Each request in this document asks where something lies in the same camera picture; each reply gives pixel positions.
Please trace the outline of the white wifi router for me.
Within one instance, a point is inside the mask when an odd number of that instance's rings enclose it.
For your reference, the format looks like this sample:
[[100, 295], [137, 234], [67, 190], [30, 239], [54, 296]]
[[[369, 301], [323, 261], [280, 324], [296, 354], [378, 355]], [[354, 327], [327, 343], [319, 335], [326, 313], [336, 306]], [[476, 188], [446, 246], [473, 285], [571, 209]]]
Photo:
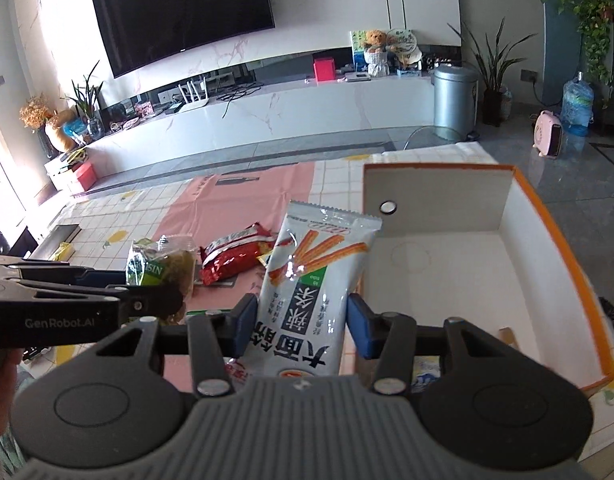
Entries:
[[200, 76], [197, 80], [187, 80], [184, 84], [179, 84], [178, 89], [181, 92], [183, 100], [183, 104], [179, 110], [180, 113], [198, 110], [209, 103], [209, 93], [205, 76]]

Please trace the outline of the small potted plant left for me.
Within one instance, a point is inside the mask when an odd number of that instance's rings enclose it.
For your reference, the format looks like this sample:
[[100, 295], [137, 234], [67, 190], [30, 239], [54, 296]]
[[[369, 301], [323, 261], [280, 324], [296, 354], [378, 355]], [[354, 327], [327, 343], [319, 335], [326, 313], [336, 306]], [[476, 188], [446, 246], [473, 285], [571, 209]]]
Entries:
[[72, 81], [72, 93], [66, 94], [64, 99], [72, 102], [82, 121], [86, 124], [89, 136], [93, 141], [100, 140], [104, 133], [103, 122], [100, 117], [101, 92], [103, 82], [94, 84], [92, 76], [100, 62], [96, 62], [90, 72], [83, 76], [83, 81], [77, 84]]

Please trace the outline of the white tv cabinet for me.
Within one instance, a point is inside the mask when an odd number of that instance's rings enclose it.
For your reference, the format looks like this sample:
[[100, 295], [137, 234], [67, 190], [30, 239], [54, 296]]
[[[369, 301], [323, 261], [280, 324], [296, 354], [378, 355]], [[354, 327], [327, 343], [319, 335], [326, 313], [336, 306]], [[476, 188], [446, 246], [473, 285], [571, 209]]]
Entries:
[[432, 122], [434, 87], [429, 77], [323, 84], [299, 80], [268, 84], [229, 103], [214, 100], [111, 133], [90, 144], [88, 156], [101, 178], [222, 148]]

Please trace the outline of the pink small heater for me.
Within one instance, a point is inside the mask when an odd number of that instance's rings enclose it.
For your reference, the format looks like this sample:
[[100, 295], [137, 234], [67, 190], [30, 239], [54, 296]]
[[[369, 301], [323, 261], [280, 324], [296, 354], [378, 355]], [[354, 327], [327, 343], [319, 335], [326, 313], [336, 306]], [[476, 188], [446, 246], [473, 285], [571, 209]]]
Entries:
[[556, 158], [560, 153], [563, 128], [558, 116], [542, 110], [534, 125], [533, 148], [539, 156]]

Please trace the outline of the potted green plant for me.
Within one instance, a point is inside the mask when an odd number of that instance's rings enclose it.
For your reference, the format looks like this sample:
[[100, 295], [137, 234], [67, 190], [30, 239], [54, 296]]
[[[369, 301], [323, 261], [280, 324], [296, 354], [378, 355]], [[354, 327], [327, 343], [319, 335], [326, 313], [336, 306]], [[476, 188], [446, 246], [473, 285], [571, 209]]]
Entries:
[[521, 44], [533, 39], [536, 34], [528, 34], [516, 41], [509, 41], [506, 44], [501, 42], [504, 32], [506, 19], [501, 18], [497, 32], [493, 37], [485, 32], [484, 42], [476, 39], [474, 32], [466, 22], [461, 23], [461, 29], [447, 24], [449, 29], [456, 34], [463, 44], [466, 44], [471, 51], [475, 66], [481, 79], [484, 82], [483, 102], [482, 102], [482, 122], [486, 125], [499, 127], [501, 124], [501, 108], [504, 92], [501, 91], [504, 85], [504, 78], [507, 70], [516, 64], [525, 61], [524, 56], [512, 55]]

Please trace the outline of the green seaweed snack bag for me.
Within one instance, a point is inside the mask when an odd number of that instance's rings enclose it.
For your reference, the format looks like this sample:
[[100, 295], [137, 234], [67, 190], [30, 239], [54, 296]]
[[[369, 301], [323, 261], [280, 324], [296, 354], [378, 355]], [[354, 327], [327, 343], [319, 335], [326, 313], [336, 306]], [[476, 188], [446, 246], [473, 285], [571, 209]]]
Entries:
[[140, 238], [131, 243], [126, 263], [128, 285], [175, 285], [183, 295], [183, 308], [170, 318], [180, 324], [185, 300], [192, 297], [197, 246], [190, 235], [162, 235], [157, 240]]

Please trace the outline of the red box on cabinet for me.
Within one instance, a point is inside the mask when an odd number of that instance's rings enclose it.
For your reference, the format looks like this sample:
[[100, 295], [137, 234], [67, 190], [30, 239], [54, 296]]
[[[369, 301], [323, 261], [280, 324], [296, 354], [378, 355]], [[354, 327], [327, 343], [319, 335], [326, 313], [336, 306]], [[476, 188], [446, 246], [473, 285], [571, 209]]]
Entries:
[[334, 58], [315, 58], [313, 60], [313, 73], [316, 82], [336, 80], [336, 67]]

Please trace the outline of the dried orange flowers vase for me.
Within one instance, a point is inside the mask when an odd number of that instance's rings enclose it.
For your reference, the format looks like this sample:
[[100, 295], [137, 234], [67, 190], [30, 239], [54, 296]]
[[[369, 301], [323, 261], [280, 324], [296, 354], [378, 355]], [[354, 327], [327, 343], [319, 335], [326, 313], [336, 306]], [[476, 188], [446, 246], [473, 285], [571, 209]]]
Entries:
[[19, 110], [19, 119], [39, 139], [46, 159], [51, 160], [58, 155], [58, 151], [51, 143], [45, 132], [46, 123], [53, 117], [53, 112], [46, 104], [43, 94], [32, 96]]

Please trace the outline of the blue water jug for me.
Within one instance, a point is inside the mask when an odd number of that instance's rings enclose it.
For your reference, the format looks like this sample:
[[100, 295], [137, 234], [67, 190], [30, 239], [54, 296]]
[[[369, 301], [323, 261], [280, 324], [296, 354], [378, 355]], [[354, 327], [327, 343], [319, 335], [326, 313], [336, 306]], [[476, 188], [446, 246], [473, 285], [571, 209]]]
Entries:
[[560, 114], [563, 129], [573, 136], [588, 136], [593, 105], [594, 90], [580, 70], [563, 85]]

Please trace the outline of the silver trash can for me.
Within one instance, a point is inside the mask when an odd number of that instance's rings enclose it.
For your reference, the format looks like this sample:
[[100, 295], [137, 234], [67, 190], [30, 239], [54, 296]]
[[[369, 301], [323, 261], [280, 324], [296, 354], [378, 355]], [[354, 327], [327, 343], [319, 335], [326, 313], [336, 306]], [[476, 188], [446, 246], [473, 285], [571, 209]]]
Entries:
[[436, 135], [448, 141], [466, 140], [476, 125], [478, 73], [470, 67], [440, 65], [431, 82]]

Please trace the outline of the pink table mat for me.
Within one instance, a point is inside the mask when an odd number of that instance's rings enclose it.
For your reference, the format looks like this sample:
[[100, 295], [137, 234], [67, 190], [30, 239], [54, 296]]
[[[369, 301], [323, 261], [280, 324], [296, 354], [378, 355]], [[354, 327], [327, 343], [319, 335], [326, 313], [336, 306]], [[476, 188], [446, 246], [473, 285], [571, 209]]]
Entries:
[[[191, 181], [167, 210], [153, 235], [191, 237], [199, 266], [215, 246], [221, 248], [234, 238], [242, 238], [257, 223], [268, 233], [278, 233], [290, 200], [305, 202], [313, 187], [314, 162], [276, 166], [226, 174], [199, 177]], [[231, 309], [245, 292], [259, 294], [264, 268], [255, 268], [232, 276], [231, 282], [218, 282], [205, 287], [193, 285], [193, 292], [185, 299], [185, 313]], [[190, 359], [188, 356], [167, 356], [165, 378], [183, 392], [192, 391]]]

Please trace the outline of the white noodle stick snack bag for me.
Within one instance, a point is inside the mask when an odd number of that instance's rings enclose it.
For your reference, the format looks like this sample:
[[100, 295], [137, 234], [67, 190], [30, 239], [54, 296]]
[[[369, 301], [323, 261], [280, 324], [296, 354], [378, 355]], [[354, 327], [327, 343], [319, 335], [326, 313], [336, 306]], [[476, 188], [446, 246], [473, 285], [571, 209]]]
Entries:
[[267, 262], [251, 339], [226, 368], [235, 385], [253, 377], [339, 372], [346, 301], [360, 280], [382, 220], [290, 202]]

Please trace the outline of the teddy bear toy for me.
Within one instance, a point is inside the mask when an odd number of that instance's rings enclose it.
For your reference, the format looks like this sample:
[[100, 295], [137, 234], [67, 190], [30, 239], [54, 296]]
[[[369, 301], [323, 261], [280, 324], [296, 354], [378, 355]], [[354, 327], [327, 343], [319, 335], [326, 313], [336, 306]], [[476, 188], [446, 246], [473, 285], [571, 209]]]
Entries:
[[372, 29], [365, 32], [365, 52], [363, 58], [367, 63], [371, 78], [386, 77], [389, 74], [388, 36], [382, 30]]

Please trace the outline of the black wall television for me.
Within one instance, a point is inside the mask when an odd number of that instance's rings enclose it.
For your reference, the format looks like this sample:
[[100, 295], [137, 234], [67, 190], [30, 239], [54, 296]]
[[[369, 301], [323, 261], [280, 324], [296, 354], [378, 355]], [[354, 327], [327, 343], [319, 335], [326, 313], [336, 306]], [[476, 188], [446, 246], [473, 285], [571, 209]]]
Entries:
[[270, 0], [92, 2], [115, 77], [186, 50], [275, 27]]

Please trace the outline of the red gift box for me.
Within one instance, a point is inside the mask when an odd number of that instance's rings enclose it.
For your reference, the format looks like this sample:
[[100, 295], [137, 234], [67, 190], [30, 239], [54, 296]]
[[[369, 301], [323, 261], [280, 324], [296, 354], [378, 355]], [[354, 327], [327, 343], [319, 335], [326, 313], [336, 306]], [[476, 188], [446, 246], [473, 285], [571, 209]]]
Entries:
[[91, 162], [82, 162], [72, 170], [72, 192], [75, 194], [88, 192], [96, 182], [98, 176]]

